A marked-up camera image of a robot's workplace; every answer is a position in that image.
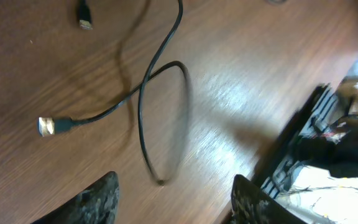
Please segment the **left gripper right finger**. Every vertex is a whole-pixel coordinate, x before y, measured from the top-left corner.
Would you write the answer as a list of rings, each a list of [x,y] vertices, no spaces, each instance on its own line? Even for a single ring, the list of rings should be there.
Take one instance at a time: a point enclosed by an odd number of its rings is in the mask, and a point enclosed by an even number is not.
[[[305,224],[243,175],[234,176],[230,223]]]

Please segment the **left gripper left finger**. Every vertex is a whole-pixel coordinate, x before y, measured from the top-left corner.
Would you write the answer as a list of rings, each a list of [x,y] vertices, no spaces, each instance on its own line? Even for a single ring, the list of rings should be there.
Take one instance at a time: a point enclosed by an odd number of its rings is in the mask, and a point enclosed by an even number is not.
[[[110,171],[33,224],[113,224],[119,204],[119,179]]]

